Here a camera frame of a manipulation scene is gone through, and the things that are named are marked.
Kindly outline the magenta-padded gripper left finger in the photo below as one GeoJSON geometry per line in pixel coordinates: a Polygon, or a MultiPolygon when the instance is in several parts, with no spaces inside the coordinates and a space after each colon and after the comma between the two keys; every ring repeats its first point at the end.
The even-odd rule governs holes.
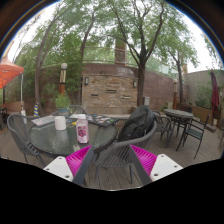
{"type": "Polygon", "coordinates": [[[93,147],[86,146],[67,157],[58,156],[44,170],[79,186],[86,186],[85,175],[93,158],[93,147]]]}

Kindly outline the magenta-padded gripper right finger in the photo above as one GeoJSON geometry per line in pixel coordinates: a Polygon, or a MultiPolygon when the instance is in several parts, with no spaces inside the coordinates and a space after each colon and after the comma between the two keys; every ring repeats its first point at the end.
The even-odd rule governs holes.
{"type": "Polygon", "coordinates": [[[167,155],[155,155],[134,145],[129,146],[129,155],[143,186],[182,169],[167,155]]]}

